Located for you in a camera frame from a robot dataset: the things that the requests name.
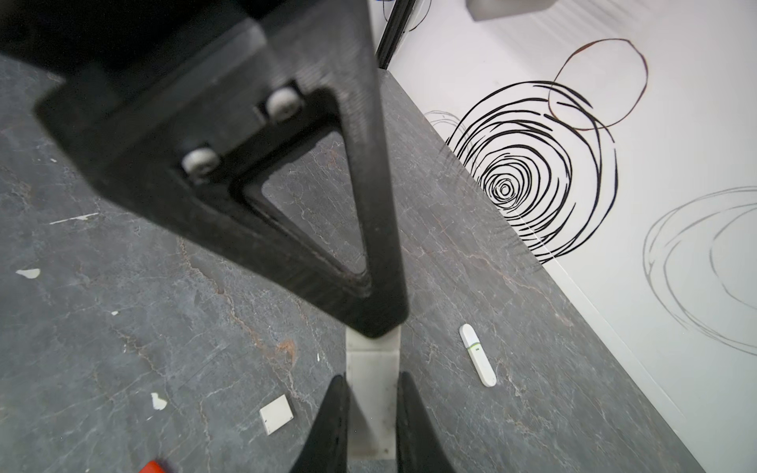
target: gray marble surface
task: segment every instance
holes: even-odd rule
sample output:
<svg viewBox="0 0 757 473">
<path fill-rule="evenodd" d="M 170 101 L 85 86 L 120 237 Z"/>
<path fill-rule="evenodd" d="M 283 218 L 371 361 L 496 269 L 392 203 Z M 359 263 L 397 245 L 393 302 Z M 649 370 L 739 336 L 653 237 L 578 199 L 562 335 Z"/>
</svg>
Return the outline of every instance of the gray marble surface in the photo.
<svg viewBox="0 0 757 473">
<path fill-rule="evenodd" d="M 343 327 L 94 195 L 30 114 L 55 82 L 0 59 L 2 468 L 287 471 L 344 371 Z M 401 367 L 457 471 L 701 471 L 387 73 L 382 95 L 411 307 Z M 343 156 L 331 136 L 265 192 L 359 268 Z M 281 394 L 294 420 L 266 436 L 258 410 Z"/>
</svg>

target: concentric circle drawing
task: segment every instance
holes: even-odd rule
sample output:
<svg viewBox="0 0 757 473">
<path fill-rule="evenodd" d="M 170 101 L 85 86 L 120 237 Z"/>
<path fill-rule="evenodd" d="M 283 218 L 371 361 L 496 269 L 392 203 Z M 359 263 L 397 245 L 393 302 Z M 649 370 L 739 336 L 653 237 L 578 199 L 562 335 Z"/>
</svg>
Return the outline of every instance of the concentric circle drawing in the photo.
<svg viewBox="0 0 757 473">
<path fill-rule="evenodd" d="M 662 216 L 644 239 L 644 274 L 682 326 L 757 355 L 757 187 L 715 192 Z"/>
<path fill-rule="evenodd" d="M 590 132 L 556 119 L 583 116 Z M 612 209 L 615 143 L 576 92 L 549 81 L 503 87 L 478 102 L 447 140 L 463 166 L 542 263 L 580 247 Z"/>
<path fill-rule="evenodd" d="M 553 81 L 498 89 L 461 120 L 440 110 L 426 116 L 545 263 L 586 243 L 612 209 L 618 161 L 608 128 L 636 107 L 648 76 L 631 41 L 601 39 L 571 54 Z M 609 99 L 597 107 L 582 89 Z"/>
</svg>

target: gray circle drawing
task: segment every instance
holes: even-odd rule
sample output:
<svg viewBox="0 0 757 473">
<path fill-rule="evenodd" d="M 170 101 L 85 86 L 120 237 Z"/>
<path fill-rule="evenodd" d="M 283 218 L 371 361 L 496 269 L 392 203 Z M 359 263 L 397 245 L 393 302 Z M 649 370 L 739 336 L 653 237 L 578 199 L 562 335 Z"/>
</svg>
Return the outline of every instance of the gray circle drawing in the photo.
<svg viewBox="0 0 757 473">
<path fill-rule="evenodd" d="M 757 355 L 757 187 L 667 212 L 644 239 L 646 281 L 683 327 Z"/>
</svg>

